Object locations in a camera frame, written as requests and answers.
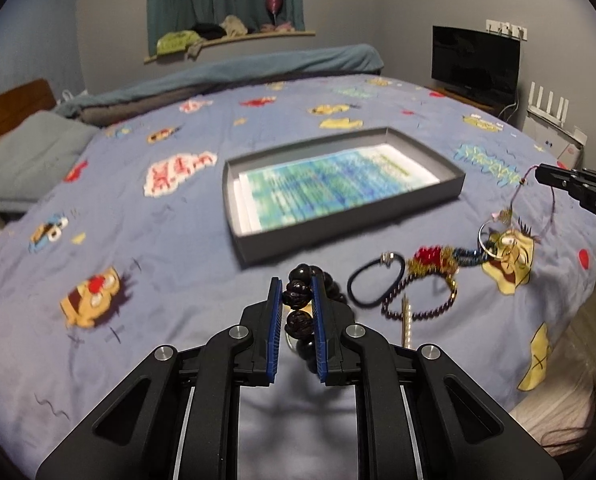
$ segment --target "red dot print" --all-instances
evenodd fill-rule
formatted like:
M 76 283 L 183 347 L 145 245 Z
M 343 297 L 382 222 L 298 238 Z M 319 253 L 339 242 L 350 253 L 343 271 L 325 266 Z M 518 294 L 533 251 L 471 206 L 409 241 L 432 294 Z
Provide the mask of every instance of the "red dot print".
M 589 253 L 586 249 L 581 249 L 578 253 L 578 259 L 580 260 L 580 264 L 582 268 L 585 270 L 589 269 Z

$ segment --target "tv screen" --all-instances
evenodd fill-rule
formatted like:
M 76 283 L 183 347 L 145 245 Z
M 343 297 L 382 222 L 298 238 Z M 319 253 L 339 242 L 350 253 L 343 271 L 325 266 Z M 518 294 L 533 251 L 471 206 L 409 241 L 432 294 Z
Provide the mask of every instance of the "tv screen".
M 520 41 L 490 32 L 434 27 L 431 77 L 476 95 L 513 102 Z

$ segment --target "wooden headboard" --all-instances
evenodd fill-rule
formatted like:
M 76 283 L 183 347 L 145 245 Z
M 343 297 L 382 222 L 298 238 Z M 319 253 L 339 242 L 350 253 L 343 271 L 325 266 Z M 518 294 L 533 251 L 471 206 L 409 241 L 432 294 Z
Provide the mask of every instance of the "wooden headboard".
M 0 94 L 0 136 L 37 111 L 51 110 L 55 106 L 56 99 L 45 79 L 36 79 Z

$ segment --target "black cloth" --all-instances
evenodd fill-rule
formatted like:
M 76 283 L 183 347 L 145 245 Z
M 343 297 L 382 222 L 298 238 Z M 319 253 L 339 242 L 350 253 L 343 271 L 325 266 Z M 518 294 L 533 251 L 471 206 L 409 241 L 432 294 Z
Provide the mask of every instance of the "black cloth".
M 198 36 L 205 38 L 207 41 L 220 40 L 227 35 L 225 30 L 215 23 L 197 23 L 191 30 L 198 33 Z

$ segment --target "wall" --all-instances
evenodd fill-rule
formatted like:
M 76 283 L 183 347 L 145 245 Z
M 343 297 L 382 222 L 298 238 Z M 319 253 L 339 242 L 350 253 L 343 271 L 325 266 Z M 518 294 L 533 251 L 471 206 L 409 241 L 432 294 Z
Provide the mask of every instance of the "wall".
M 75 0 L 7 0 L 0 10 L 0 94 L 37 78 L 54 95 L 85 87 L 76 40 Z
M 484 30 L 485 20 L 528 28 L 520 71 L 522 128 L 531 81 L 570 99 L 566 127 L 588 135 L 585 165 L 596 170 L 596 12 L 588 0 L 378 0 L 377 44 L 385 74 L 431 84 L 433 25 Z
M 314 38 L 252 40 L 203 50 L 196 62 L 143 64 L 147 55 L 146 0 L 76 0 L 82 73 L 90 92 L 184 70 L 194 63 L 280 50 L 374 43 L 375 0 L 304 0 L 307 29 Z

